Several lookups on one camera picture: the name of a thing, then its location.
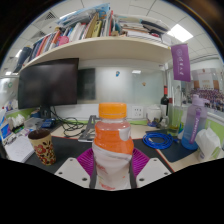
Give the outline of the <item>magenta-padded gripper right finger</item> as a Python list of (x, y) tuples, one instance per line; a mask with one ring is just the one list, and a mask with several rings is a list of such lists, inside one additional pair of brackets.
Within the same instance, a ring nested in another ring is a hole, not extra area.
[(170, 175), (171, 172), (159, 158), (149, 158), (138, 149), (133, 150), (130, 184), (132, 188), (140, 188)]

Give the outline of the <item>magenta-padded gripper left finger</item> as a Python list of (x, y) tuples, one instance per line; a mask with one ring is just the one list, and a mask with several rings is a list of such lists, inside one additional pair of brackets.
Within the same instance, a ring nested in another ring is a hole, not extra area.
[(96, 169), (92, 149), (87, 149), (77, 158), (69, 157), (55, 174), (84, 188), (96, 186)]

